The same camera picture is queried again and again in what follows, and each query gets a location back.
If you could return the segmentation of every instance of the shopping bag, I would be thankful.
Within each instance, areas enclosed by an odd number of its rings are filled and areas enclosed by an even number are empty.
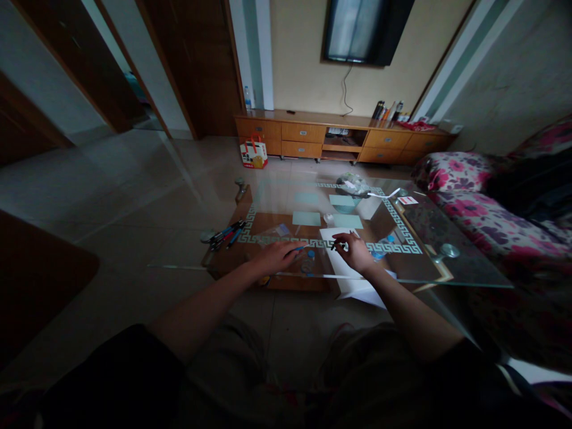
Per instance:
[[[250,140],[240,145],[240,153],[246,168],[263,169],[268,164],[266,145],[258,134],[252,134]]]

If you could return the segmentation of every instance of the sticky note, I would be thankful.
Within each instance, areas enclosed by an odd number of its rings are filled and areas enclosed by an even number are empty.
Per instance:
[[[363,229],[362,221],[355,214],[334,214],[336,228]]]
[[[353,198],[348,195],[330,195],[329,201],[332,206],[355,206]]]
[[[413,197],[399,197],[398,200],[401,201],[402,204],[418,204],[417,200]]]
[[[296,201],[297,203],[304,203],[304,204],[317,204],[318,195],[312,194],[311,192],[297,192],[294,195],[294,201]]]
[[[314,212],[294,212],[292,215],[293,225],[321,226],[322,216]]]

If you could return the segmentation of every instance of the drawer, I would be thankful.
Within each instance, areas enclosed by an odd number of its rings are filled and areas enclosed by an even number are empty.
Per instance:
[[[388,149],[403,149],[411,133],[371,130],[365,141],[365,147],[384,147]]]
[[[250,138],[240,138],[240,144],[244,144]],[[266,153],[269,155],[282,155],[282,142],[280,140],[263,139],[262,142],[266,145]]]
[[[280,122],[265,121],[260,119],[242,119],[236,118],[237,130],[239,137],[250,137],[252,134],[260,134],[260,137],[266,139],[281,140],[282,133]]]
[[[282,140],[282,155],[300,158],[320,158],[322,156],[322,145]]]
[[[282,122],[282,140],[324,143],[324,125],[306,125]]]
[[[453,139],[451,136],[413,134],[405,148],[425,153],[439,152],[447,149]]]
[[[427,155],[425,152],[404,150],[397,159],[397,164],[414,166],[425,155]]]
[[[401,149],[386,149],[386,148],[363,148],[359,156],[360,162],[374,162],[379,164],[395,164]]]

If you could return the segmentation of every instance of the wall-mounted television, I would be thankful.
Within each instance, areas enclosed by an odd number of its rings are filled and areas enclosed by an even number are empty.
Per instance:
[[[389,66],[415,0],[330,0],[322,60]]]

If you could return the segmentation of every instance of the floral sofa cover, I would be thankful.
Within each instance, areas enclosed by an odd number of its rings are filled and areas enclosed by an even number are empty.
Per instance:
[[[486,195],[489,178],[524,158],[572,147],[572,115],[544,128],[506,157],[432,153],[415,183],[514,284],[468,289],[474,315],[509,355],[572,373],[572,229],[566,220],[529,222]]]

